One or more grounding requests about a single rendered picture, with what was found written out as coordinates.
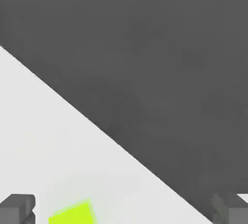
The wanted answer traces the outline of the small green cube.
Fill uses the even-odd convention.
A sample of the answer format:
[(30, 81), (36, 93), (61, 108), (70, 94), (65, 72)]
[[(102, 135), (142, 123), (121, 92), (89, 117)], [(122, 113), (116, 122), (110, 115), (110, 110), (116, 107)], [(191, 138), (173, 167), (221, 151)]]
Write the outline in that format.
[(48, 218), (48, 224), (98, 224), (89, 199), (55, 212)]

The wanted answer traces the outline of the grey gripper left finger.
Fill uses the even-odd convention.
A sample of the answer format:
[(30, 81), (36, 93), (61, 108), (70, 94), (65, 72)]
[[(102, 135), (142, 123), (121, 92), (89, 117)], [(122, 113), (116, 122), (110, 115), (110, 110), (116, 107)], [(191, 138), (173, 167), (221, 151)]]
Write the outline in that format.
[(11, 194), (0, 203), (0, 224), (35, 224), (35, 196)]

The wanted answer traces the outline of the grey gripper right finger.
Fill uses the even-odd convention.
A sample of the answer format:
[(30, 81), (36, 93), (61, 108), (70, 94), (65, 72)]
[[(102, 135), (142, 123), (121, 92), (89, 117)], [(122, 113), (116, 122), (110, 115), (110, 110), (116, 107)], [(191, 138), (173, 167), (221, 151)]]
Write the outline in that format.
[(215, 193), (213, 224), (248, 224), (248, 203), (235, 193)]

